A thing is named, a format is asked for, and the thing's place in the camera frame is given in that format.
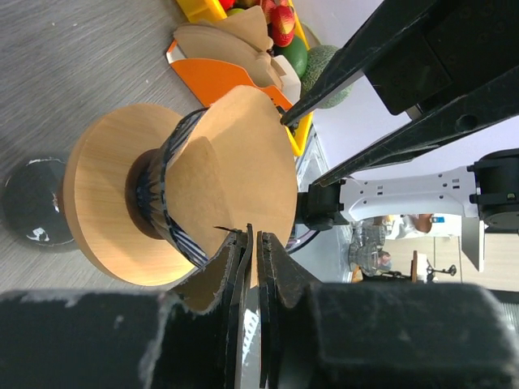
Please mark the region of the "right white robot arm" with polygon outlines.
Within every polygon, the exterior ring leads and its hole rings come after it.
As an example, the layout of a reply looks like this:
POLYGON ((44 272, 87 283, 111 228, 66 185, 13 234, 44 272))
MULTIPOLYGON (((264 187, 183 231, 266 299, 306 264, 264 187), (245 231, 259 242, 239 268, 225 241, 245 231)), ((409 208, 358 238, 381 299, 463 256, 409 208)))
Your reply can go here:
POLYGON ((515 1, 384 1, 281 118, 294 127, 360 77, 410 122, 315 179, 295 221, 321 232, 375 216, 445 213, 518 227, 518 151, 429 175, 361 181, 357 172, 411 161, 518 115, 515 1))

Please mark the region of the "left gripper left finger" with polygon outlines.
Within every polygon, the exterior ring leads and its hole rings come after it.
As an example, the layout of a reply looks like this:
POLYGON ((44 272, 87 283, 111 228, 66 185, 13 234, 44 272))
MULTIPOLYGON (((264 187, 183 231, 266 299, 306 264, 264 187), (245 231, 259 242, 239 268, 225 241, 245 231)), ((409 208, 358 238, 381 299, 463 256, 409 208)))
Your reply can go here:
POLYGON ((236 388, 251 230, 171 290, 1 296, 4 388, 236 388))

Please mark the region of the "blue plastic coffee dripper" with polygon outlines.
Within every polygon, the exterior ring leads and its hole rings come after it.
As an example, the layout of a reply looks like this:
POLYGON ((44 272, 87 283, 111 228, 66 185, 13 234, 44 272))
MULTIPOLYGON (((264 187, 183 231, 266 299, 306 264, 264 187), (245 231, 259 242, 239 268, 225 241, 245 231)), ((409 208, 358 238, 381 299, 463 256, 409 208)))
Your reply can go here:
POLYGON ((197 109, 179 121, 164 143, 152 153, 151 160, 137 178, 135 189, 140 215, 160 238, 195 267, 205 265, 208 256, 174 215, 174 206, 185 204, 184 200, 175 198, 181 186, 174 176, 174 164, 179 162, 183 148, 206 112, 206 109, 197 109))

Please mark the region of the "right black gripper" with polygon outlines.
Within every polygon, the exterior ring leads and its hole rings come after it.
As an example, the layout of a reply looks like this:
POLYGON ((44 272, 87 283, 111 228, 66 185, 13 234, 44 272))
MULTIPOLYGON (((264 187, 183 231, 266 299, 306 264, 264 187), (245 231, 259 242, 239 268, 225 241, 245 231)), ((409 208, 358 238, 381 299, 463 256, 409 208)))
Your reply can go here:
POLYGON ((518 3, 443 1, 414 32, 437 5, 381 2, 282 115, 282 125, 295 125, 365 73, 393 115, 444 105, 375 141, 314 186, 413 160, 518 115, 518 3))

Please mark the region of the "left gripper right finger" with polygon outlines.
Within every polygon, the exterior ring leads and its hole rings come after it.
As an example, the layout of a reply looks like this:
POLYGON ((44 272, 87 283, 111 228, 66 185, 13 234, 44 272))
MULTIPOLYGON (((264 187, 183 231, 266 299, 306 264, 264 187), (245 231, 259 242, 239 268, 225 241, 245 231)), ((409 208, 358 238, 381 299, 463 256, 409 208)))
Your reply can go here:
POLYGON ((259 384, 266 388, 515 388, 518 336, 473 284, 324 283, 257 236, 259 384))

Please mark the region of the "brown paper coffee filter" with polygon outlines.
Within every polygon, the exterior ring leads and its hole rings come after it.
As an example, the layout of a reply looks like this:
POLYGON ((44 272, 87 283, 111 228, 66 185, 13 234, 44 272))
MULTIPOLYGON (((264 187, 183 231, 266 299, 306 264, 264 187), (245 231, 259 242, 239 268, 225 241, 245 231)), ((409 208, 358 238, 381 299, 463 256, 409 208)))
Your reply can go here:
POLYGON ((174 215, 208 257, 249 224, 288 242, 298 182, 280 119, 265 93, 238 86, 211 105, 174 164, 175 198, 185 201, 174 215))

